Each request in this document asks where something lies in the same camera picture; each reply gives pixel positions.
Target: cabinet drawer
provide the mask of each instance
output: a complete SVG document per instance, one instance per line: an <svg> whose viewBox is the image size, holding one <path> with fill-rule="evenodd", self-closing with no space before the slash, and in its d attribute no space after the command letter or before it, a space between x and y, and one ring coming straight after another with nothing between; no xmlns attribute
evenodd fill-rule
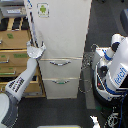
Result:
<svg viewBox="0 0 128 128"><path fill-rule="evenodd" d="M27 67L0 67L0 77L15 77L26 70Z"/></svg>
<svg viewBox="0 0 128 128"><path fill-rule="evenodd" d="M23 49L30 40L27 30L0 31L0 49Z"/></svg>
<svg viewBox="0 0 128 128"><path fill-rule="evenodd" d="M42 78L79 77L82 59L39 61Z"/></svg>
<svg viewBox="0 0 128 128"><path fill-rule="evenodd" d="M77 98L79 79L43 80L48 99Z"/></svg>
<svg viewBox="0 0 128 128"><path fill-rule="evenodd" d="M0 82L0 93L5 92L5 86L8 82ZM29 93L34 93L35 95L40 94L41 88L39 86L39 77L37 76L36 81L31 81L29 86L26 88L24 95L29 96Z"/></svg>
<svg viewBox="0 0 128 128"><path fill-rule="evenodd" d="M26 50L1 50L0 66L26 66L28 55Z"/></svg>

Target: blue logo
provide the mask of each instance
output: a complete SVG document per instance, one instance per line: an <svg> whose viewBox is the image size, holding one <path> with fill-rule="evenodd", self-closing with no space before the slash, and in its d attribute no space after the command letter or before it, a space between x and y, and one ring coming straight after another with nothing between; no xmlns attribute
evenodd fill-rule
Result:
<svg viewBox="0 0 128 128"><path fill-rule="evenodd" d="M117 78L115 78L115 82L119 85L122 80L124 79L125 77L125 74L126 74L126 70L124 68L120 68L120 72L117 74Z"/></svg>

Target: white cabinet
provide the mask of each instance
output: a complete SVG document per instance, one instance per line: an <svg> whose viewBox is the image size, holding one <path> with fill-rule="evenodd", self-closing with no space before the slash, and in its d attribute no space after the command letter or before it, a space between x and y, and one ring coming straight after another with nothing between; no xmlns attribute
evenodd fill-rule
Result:
<svg viewBox="0 0 128 128"><path fill-rule="evenodd" d="M33 15L38 45L43 40L47 48L39 65L48 99L77 97L91 1L24 0L31 30L30 12ZM64 86L51 82L63 78L74 80Z"/></svg>

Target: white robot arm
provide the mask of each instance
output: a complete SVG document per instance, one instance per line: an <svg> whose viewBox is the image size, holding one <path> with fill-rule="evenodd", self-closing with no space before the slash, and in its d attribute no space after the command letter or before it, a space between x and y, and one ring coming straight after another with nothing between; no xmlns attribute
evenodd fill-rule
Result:
<svg viewBox="0 0 128 128"><path fill-rule="evenodd" d="M18 115L18 103L32 80L36 71L37 60L41 58L46 47L43 45L41 48L34 48L29 45L27 49L29 49L28 55L33 57L28 59L27 69L15 80L8 82L5 93L0 94L0 128L11 128L14 125Z"/></svg>

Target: white panel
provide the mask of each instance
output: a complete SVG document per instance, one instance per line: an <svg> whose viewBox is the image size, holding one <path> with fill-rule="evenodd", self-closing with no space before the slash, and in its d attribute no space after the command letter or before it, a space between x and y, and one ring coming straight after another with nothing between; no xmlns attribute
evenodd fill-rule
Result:
<svg viewBox="0 0 128 128"><path fill-rule="evenodd" d="M42 78L80 77L82 59L39 61Z"/></svg>
<svg viewBox="0 0 128 128"><path fill-rule="evenodd" d="M69 80L65 84L57 84L52 80L44 80L47 99L77 98L78 79Z"/></svg>
<svg viewBox="0 0 128 128"><path fill-rule="evenodd" d="M38 43L43 39L47 47L43 58L83 56L91 0L30 1ZM48 18L39 17L38 3L49 5Z"/></svg>

